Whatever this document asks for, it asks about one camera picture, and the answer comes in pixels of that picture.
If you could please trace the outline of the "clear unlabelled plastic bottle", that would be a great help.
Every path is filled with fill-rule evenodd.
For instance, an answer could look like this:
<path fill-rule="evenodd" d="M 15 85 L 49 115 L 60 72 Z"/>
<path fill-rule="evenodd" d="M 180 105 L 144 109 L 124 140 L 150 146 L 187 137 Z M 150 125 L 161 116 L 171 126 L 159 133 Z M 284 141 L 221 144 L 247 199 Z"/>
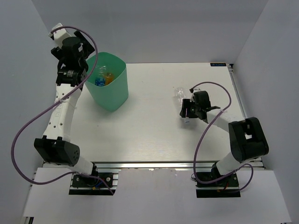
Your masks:
<path fill-rule="evenodd" d="M 182 118 L 179 114 L 182 109 L 183 99 L 186 98 L 185 91 L 182 87 L 178 87 L 174 90 L 174 97 L 173 102 L 174 106 L 177 112 L 177 115 L 179 116 L 180 120 L 184 122 L 185 124 L 190 123 L 189 118 Z"/>

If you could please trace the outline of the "blue cap water bottle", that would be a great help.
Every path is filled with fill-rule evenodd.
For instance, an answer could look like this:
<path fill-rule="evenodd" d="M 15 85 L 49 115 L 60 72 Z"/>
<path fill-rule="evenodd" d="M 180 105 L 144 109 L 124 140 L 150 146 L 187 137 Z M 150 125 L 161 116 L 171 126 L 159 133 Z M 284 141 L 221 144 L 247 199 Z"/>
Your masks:
<path fill-rule="evenodd" d="M 95 85 L 96 86 L 105 86 L 106 85 L 106 77 L 103 74 L 99 74 L 95 78 Z"/>

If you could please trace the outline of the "orange plastic bottle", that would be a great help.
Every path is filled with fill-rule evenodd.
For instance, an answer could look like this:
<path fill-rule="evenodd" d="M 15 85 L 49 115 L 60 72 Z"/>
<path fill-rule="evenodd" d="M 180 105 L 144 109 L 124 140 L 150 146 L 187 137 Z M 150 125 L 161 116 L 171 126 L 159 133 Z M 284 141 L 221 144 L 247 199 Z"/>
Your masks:
<path fill-rule="evenodd" d="M 104 74 L 104 78 L 105 78 L 105 85 L 109 85 L 114 81 L 114 74 L 107 72 Z"/>

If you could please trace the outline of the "clear bottle yellow cap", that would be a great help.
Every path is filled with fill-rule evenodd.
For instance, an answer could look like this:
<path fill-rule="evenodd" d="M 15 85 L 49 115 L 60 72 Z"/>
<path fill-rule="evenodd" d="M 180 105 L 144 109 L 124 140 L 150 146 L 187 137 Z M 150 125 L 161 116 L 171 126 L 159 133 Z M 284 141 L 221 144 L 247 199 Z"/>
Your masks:
<path fill-rule="evenodd" d="M 99 74 L 99 75 L 103 75 L 105 76 L 107 73 L 109 73 L 109 70 L 108 70 L 108 67 L 107 66 L 97 66 L 96 67 L 96 72 Z"/>

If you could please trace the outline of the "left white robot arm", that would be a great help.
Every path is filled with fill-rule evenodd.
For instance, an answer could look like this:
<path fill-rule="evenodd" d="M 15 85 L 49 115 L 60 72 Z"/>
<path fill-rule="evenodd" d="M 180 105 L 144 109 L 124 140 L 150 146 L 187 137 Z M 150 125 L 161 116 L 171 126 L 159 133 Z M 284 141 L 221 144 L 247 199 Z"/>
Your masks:
<path fill-rule="evenodd" d="M 34 147 L 46 163 L 82 173 L 83 181 L 94 186 L 99 175 L 93 171 L 94 164 L 82 157 L 79 146 L 71 143 L 71 123 L 89 70 L 86 59 L 95 49 L 79 31 L 71 35 L 62 28 L 53 32 L 53 39 L 57 47 L 51 53 L 58 59 L 55 106 Z"/>

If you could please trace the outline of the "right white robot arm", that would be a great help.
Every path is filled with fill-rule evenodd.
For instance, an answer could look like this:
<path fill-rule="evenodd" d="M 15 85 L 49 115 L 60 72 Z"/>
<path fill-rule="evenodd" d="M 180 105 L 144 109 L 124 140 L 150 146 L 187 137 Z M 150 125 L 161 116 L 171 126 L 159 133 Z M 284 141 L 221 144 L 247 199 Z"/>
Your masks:
<path fill-rule="evenodd" d="M 182 99 L 180 116 L 182 118 L 200 119 L 208 126 L 203 132 L 196 152 L 205 134 L 211 126 L 216 126 L 229 134 L 230 152 L 216 162 L 211 169 L 208 179 L 195 179 L 200 183 L 213 183 L 222 186 L 228 176 L 237 171 L 246 162 L 267 155 L 269 146 L 258 118 L 242 118 L 232 115 L 218 106 L 212 106 L 207 91 L 196 91 L 191 98 Z"/>

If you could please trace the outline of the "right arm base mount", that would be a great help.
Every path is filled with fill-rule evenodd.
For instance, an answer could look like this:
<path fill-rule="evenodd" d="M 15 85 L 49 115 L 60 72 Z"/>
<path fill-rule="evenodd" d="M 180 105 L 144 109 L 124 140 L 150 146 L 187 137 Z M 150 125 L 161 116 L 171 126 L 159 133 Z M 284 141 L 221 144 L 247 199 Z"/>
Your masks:
<path fill-rule="evenodd" d="M 236 174 L 232 174 L 218 182 L 209 184 L 199 183 L 194 174 L 191 179 L 196 182 L 197 198 L 238 198 L 241 197 L 239 182 Z"/>

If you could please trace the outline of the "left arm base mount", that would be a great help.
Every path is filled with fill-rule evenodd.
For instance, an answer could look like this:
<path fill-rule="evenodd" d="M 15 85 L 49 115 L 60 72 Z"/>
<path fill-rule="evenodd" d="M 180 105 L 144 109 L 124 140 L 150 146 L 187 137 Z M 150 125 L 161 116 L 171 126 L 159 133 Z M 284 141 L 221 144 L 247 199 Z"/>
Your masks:
<path fill-rule="evenodd" d="M 117 169 L 99 168 L 96 170 L 99 179 L 82 175 L 71 178 L 69 195 L 76 196 L 112 196 L 118 185 Z"/>

